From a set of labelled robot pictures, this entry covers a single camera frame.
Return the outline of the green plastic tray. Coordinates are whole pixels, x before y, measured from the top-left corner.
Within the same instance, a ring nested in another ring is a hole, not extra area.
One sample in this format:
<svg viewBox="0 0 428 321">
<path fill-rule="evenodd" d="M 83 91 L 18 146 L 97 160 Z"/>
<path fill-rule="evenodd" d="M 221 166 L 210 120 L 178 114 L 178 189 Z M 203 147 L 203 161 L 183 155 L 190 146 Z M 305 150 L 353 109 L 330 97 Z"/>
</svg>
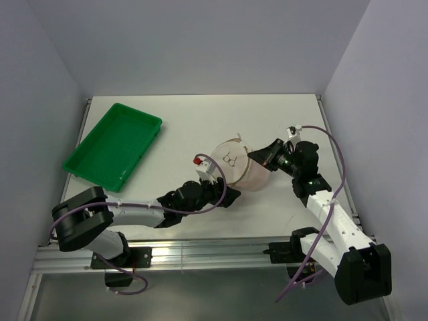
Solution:
<svg viewBox="0 0 428 321">
<path fill-rule="evenodd" d="M 157 116 L 115 103 L 63 164 L 64 170 L 120 192 L 161 131 Z"/>
</svg>

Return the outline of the aluminium table edge rail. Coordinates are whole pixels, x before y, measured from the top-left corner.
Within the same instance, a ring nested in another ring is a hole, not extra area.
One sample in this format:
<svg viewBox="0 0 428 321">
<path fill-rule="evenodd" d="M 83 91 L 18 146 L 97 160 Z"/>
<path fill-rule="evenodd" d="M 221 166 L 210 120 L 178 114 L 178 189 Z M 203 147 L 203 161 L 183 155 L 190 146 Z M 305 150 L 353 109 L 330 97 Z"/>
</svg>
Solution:
<svg viewBox="0 0 428 321">
<path fill-rule="evenodd" d="M 178 241 L 129 241 L 130 247 L 152 249 L 148 272 L 216 270 L 272 267 L 263 251 L 273 242 L 286 242 L 288 237 L 256 237 L 240 239 L 193 239 Z M 61 252 L 56 243 L 39 247 L 31 274 L 95 273 L 90 267 L 92 252 Z"/>
</svg>

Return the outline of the white mesh laundry bag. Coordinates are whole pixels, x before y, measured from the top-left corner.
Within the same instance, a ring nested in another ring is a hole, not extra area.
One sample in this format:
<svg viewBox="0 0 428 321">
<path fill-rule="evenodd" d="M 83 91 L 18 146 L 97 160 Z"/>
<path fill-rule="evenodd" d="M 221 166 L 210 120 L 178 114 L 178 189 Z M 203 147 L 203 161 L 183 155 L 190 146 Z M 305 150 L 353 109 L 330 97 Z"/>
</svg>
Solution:
<svg viewBox="0 0 428 321">
<path fill-rule="evenodd" d="M 229 187 L 258 191 L 267 183 L 270 172 L 248 157 L 252 151 L 240 134 L 212 151 L 211 158 L 221 167 Z"/>
</svg>

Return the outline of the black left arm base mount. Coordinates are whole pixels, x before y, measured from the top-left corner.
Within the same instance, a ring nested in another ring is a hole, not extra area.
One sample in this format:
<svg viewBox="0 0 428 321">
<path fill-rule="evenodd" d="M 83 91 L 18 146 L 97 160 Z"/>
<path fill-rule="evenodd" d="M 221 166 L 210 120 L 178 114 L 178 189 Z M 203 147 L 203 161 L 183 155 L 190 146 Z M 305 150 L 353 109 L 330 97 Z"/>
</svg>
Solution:
<svg viewBox="0 0 428 321">
<path fill-rule="evenodd" d="M 92 254 L 91 270 L 113 270 L 104 274 L 107 287 L 122 290 L 131 285 L 136 278 L 131 276 L 139 268 L 149 268 L 152 259 L 151 247 L 130 247 L 114 259 L 105 259 L 97 253 Z"/>
</svg>

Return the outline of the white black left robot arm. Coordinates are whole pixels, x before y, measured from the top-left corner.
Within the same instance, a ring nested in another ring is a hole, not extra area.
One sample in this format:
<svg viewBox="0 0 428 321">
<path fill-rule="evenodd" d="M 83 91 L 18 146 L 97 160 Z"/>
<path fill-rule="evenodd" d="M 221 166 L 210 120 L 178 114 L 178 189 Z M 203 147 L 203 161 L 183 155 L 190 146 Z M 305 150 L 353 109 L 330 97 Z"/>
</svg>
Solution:
<svg viewBox="0 0 428 321">
<path fill-rule="evenodd" d="M 124 202 L 107 195 L 102 187 L 91 187 L 52 209 L 49 234 L 62 252 L 89 249 L 113 266 L 122 267 L 130 259 L 128 242 L 123 233 L 113 232 L 111 227 L 165 229 L 187 216 L 228 208 L 240 195 L 240 191 L 226 187 L 222 178 L 212 183 L 187 181 L 162 197 L 142 203 Z"/>
</svg>

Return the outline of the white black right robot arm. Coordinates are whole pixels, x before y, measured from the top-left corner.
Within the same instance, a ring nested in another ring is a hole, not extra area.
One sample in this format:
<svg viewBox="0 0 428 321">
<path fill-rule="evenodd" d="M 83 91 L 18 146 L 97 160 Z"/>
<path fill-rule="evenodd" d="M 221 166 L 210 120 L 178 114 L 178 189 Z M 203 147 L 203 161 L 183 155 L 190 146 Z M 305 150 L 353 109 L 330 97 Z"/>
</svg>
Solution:
<svg viewBox="0 0 428 321">
<path fill-rule="evenodd" d="M 302 261 L 310 256 L 317 261 L 334 278 L 345 304 L 392 292 L 388 247 L 366 236 L 340 206 L 331 186 L 318 172 L 317 144 L 277 139 L 248 157 L 271 172 L 281 170 L 291 176 L 294 194 L 322 224 L 321 229 L 293 231 L 289 248 L 294 259 Z"/>
</svg>

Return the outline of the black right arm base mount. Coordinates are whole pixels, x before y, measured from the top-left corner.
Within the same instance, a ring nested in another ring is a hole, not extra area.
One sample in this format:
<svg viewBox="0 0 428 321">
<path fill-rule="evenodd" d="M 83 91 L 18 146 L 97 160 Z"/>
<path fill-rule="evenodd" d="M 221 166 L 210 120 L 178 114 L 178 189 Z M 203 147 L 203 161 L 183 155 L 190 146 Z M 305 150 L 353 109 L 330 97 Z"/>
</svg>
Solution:
<svg viewBox="0 0 428 321">
<path fill-rule="evenodd" d="M 267 249 L 262 251 L 263 254 L 270 257 L 271 264 L 286 264 L 287 273 L 290 279 L 298 271 L 300 264 L 303 262 L 305 255 L 294 253 L 289 242 L 271 242 L 268 243 Z M 309 259 L 296 279 L 296 282 L 303 280 L 316 273 L 316 264 L 313 259 Z"/>
</svg>

